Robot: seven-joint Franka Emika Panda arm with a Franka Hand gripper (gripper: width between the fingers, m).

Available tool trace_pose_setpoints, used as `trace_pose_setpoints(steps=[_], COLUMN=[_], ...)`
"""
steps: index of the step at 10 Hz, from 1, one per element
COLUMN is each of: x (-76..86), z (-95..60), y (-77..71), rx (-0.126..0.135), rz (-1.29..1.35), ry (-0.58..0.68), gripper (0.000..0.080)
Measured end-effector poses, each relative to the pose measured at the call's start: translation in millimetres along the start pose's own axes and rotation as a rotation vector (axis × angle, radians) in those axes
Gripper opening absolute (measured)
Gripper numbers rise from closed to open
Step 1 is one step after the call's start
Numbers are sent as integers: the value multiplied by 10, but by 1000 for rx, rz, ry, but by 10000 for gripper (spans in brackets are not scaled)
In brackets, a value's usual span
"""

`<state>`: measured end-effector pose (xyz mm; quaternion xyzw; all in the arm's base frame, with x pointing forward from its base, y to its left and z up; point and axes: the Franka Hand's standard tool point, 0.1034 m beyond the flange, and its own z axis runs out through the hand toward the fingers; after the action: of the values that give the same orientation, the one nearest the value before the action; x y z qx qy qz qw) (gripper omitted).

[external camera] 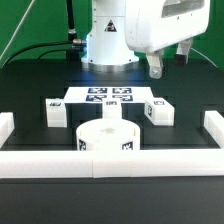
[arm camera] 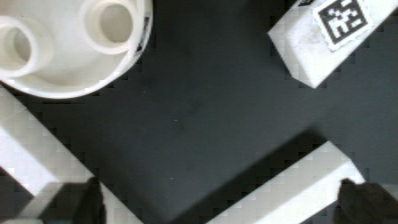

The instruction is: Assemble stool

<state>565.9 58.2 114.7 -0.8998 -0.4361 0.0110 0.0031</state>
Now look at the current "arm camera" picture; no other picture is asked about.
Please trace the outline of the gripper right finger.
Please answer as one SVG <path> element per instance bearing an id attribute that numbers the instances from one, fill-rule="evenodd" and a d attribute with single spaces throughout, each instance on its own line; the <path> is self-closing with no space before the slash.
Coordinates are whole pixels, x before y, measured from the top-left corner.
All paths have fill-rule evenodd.
<path id="1" fill-rule="evenodd" d="M 335 224 L 398 224 L 398 184 L 341 181 Z"/>

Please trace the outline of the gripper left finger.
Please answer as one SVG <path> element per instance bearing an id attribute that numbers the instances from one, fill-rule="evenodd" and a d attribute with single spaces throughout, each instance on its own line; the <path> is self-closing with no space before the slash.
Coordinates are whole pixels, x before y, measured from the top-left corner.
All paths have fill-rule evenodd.
<path id="1" fill-rule="evenodd" d="M 104 224 L 106 211 L 95 178 L 62 187 L 56 206 L 56 224 Z"/>

